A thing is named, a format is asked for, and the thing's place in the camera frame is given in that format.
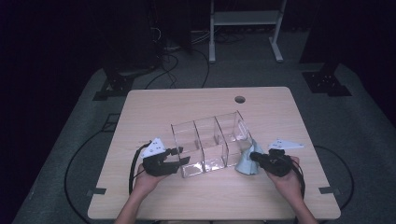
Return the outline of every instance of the clear acrylic box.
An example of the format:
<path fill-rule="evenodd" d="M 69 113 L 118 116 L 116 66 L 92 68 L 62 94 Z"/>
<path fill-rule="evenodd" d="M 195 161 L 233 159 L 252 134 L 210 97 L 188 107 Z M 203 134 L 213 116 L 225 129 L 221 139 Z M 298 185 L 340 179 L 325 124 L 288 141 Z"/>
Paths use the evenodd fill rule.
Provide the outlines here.
<path fill-rule="evenodd" d="M 252 138 L 239 111 L 231 114 L 172 124 L 179 158 L 190 157 L 181 166 L 183 177 L 234 166 Z"/>

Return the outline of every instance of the gray carpet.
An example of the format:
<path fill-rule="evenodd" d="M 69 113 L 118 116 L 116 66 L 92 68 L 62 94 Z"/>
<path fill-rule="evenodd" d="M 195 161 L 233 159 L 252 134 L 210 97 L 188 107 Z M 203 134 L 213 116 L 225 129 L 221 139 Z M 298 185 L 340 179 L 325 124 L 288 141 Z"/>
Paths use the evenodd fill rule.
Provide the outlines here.
<path fill-rule="evenodd" d="M 210 64 L 205 88 L 290 88 L 312 142 L 319 146 L 320 161 L 331 186 L 337 191 L 335 197 L 340 206 L 351 193 L 350 176 L 339 158 L 323 147 L 339 155 L 354 178 L 355 188 L 349 204 L 342 210 L 340 218 L 329 223 L 393 223 L 396 219 L 393 198 L 396 189 L 395 128 L 363 88 L 358 76 L 343 65 L 337 68 L 335 75 L 352 96 L 329 97 L 324 93 L 311 93 L 302 72 L 316 71 L 321 64 L 298 63 L 307 32 L 280 34 L 278 45 L 285 59 L 283 63 L 275 61 L 268 43 L 269 35 L 250 34 L 231 45 L 216 45 L 217 61 Z M 208 53 L 207 44 L 194 48 L 205 55 Z M 148 89 L 201 88 L 207 72 L 203 55 L 196 51 L 192 55 L 184 51 L 172 55 L 178 58 L 178 64 L 170 77 L 157 78 Z M 163 66 L 167 69 L 175 62 L 173 57 L 163 57 Z M 162 72 L 159 68 L 138 77 L 133 89 L 145 89 Z M 64 194 L 64 175 L 69 164 L 66 189 L 71 204 L 90 223 L 112 222 L 90 220 L 86 215 L 112 132 L 99 133 L 86 145 L 84 143 L 102 129 L 109 114 L 121 112 L 125 100 L 125 97 L 92 100 L 105 79 L 102 70 L 92 74 L 14 223 L 84 223 Z"/>

